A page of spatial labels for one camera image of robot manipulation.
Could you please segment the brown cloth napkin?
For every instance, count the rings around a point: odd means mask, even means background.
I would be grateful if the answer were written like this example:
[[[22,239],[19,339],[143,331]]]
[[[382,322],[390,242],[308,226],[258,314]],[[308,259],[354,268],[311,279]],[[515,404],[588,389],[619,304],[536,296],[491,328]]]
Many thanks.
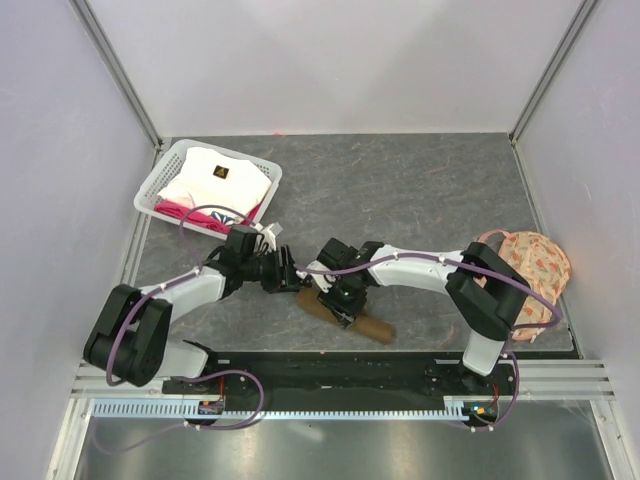
[[[366,313],[361,314],[353,322],[339,320],[329,308],[318,300],[318,292],[313,289],[304,289],[295,296],[297,305],[308,314],[339,327],[343,330],[364,336],[378,343],[388,345],[394,338],[394,327]]]

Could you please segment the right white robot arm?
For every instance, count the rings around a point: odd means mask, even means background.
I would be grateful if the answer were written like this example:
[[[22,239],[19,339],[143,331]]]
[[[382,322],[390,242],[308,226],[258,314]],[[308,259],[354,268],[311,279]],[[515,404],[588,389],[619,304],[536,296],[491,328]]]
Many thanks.
[[[458,368],[467,392],[483,392],[527,298],[528,282],[489,246],[462,251],[399,249],[369,241],[356,249],[332,238],[308,265],[318,300],[348,327],[364,310],[369,287],[403,286],[448,296],[471,329]]]

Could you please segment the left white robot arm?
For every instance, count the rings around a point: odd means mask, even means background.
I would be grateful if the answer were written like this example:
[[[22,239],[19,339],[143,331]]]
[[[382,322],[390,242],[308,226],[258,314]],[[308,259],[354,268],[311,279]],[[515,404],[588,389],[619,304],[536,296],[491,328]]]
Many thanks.
[[[233,227],[200,266],[155,286],[120,284],[109,293],[84,345],[83,360],[105,372],[110,386],[148,384],[160,371],[170,324],[192,310],[229,297],[245,283],[268,294],[308,286],[290,248],[272,247],[249,226]]]

